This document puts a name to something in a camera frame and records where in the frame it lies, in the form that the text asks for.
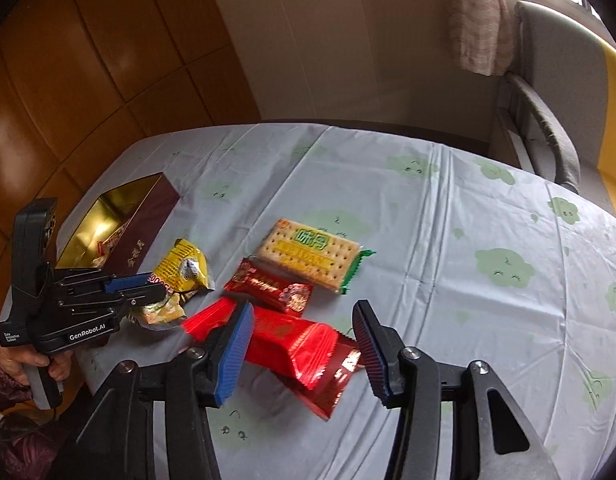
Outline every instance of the tablecloth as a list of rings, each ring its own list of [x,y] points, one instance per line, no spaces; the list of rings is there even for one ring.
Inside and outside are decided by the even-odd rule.
[[[182,197],[140,271],[185,237],[204,251],[221,286],[281,217],[348,237],[376,254],[347,296],[316,290],[306,318],[351,333],[352,306],[364,298],[383,324],[435,360],[486,360],[563,479],[591,478],[612,451],[616,219],[597,206],[433,142],[319,124],[217,126],[126,150],[65,221],[58,250],[99,194],[159,171]],[[186,312],[217,296],[196,298]],[[78,358],[95,390],[120,360],[164,362],[187,343],[179,330],[124,322],[107,346]],[[226,405],[208,411],[226,480],[382,478],[398,416],[373,397],[363,371],[324,422],[268,370],[249,364]],[[451,404],[441,412],[438,478],[445,479]],[[159,476],[167,478],[159,426],[155,441]]]

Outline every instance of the chair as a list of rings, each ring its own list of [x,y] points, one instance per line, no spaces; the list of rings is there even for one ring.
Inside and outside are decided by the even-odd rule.
[[[616,50],[547,7],[517,2],[515,16],[513,95],[495,133],[518,167],[616,216]]]

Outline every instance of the dark red wrapper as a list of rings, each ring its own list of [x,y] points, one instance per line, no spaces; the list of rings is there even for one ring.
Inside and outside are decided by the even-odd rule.
[[[225,284],[225,290],[243,292],[271,306],[279,312],[294,317],[301,317],[306,307],[312,285],[293,283],[291,280],[274,276],[257,267],[248,258],[244,258]]]
[[[193,338],[204,341],[210,330],[226,324],[237,302],[223,297],[182,323]],[[329,325],[254,307],[255,327],[246,361],[294,378],[308,391],[323,376],[339,339]]]
[[[352,374],[361,367],[359,345],[339,334],[332,357],[314,389],[308,390],[299,381],[277,374],[279,380],[313,413],[329,420]]]

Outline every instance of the brown tile wall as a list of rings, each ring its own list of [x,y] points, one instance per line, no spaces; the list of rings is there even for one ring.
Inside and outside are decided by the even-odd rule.
[[[260,119],[214,0],[19,0],[0,28],[0,308],[14,215],[57,221],[132,143]]]

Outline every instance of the hand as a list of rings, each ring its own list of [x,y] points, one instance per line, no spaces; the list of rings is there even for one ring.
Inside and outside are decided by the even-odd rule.
[[[30,381],[25,374],[23,365],[48,366],[48,373],[55,381],[62,381],[70,375],[72,366],[72,350],[62,352],[48,358],[37,352],[31,345],[3,348],[0,344],[0,367],[16,382],[29,386]]]

